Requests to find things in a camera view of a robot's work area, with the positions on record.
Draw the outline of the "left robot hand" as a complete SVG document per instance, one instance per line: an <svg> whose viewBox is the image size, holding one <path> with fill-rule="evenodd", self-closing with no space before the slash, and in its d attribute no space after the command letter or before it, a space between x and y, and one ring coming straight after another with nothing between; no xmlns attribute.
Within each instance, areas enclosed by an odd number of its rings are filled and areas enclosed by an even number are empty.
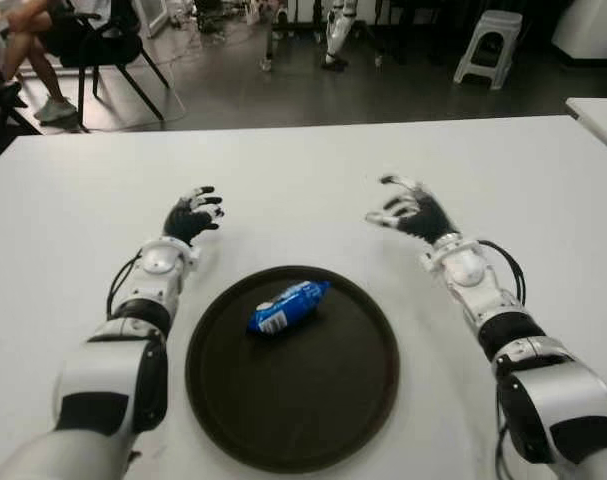
<svg viewBox="0 0 607 480"><path fill-rule="evenodd" d="M190 245L202 232L217 230L224 211L214 193L214 186L202 186L182 195L165 219L163 235Z"/></svg>

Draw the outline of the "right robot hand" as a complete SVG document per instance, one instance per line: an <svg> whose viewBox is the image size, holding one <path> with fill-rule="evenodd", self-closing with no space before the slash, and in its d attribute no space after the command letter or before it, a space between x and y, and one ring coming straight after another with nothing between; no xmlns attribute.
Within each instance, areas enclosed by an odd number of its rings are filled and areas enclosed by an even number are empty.
<svg viewBox="0 0 607 480"><path fill-rule="evenodd" d="M422 182L399 175L385 175L379 182L399 186L402 192L388 200L381 210L368 212L365 215L367 222L419 238L431 246L447 235L460 234Z"/></svg>

